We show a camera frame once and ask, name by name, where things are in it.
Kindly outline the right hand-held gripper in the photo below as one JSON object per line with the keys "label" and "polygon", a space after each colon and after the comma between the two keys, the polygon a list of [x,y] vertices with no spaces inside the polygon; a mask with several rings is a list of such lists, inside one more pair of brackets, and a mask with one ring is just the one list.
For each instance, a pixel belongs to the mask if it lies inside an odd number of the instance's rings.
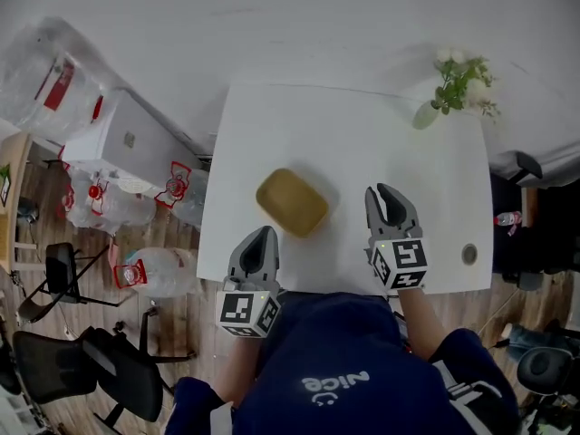
{"label": "right hand-held gripper", "polygon": [[[364,196],[371,234],[366,253],[374,283],[384,292],[423,288],[430,269],[430,247],[428,239],[421,236],[417,210],[399,190],[383,183],[377,190],[385,215],[372,187]],[[387,226],[397,228],[402,236],[387,237]]]}

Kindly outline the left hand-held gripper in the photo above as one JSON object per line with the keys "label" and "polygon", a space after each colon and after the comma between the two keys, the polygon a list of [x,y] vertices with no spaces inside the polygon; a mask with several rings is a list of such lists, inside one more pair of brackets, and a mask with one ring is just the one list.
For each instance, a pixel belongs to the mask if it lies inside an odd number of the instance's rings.
{"label": "left hand-held gripper", "polygon": [[271,226],[245,237],[232,252],[217,292],[217,325],[235,337],[266,338],[281,309],[278,269],[278,238]]}

